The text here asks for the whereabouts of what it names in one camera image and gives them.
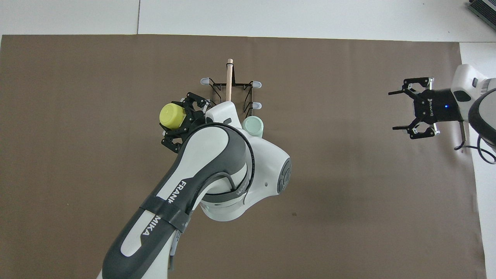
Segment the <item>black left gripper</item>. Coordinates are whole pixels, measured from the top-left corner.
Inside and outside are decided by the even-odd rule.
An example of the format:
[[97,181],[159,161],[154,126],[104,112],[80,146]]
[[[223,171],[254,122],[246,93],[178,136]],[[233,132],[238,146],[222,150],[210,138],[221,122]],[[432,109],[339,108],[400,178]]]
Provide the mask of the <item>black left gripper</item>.
[[208,100],[204,97],[188,92],[186,97],[179,101],[179,104],[184,108],[185,117],[182,124],[177,129],[170,129],[163,124],[160,124],[164,131],[161,144],[174,153],[179,153],[181,147],[188,139],[192,131],[198,126],[206,124],[206,110],[208,108]]

